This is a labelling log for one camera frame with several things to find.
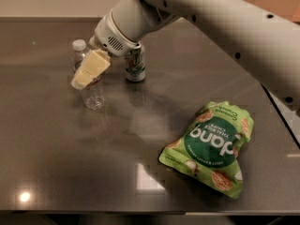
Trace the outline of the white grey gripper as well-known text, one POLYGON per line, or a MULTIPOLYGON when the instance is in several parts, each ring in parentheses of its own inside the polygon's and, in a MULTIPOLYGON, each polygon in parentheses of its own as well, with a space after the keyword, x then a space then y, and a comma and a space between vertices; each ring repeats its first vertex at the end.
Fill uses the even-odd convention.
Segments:
POLYGON ((103 50, 124 56, 139 45, 140 39, 141 13, 112 9, 97 24, 89 40, 90 45, 98 50, 92 50, 85 56, 71 85, 83 90, 111 65, 111 57, 103 50))

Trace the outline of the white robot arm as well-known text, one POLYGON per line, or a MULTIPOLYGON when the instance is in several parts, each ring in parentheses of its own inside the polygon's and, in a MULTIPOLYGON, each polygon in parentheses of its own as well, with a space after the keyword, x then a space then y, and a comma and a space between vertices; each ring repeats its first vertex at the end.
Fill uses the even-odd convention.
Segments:
POLYGON ((147 34, 183 18, 281 100, 300 109, 300 27, 243 0, 120 0, 98 23, 71 85, 84 89, 147 34))

